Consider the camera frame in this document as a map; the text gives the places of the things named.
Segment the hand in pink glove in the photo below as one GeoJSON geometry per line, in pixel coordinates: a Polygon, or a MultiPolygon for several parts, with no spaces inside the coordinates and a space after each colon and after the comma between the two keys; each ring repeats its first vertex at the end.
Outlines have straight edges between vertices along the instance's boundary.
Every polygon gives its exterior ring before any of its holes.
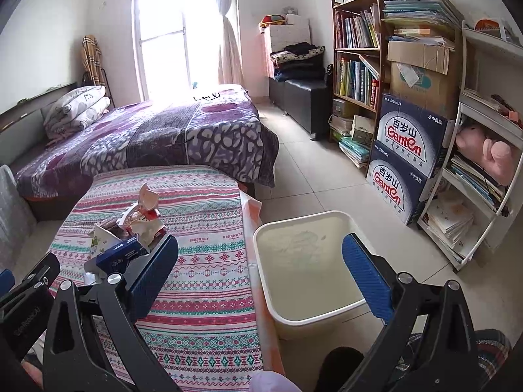
{"type": "Polygon", "coordinates": [[[255,373],[249,384],[250,392],[301,392],[292,381],[278,372],[262,371],[255,373]]]}

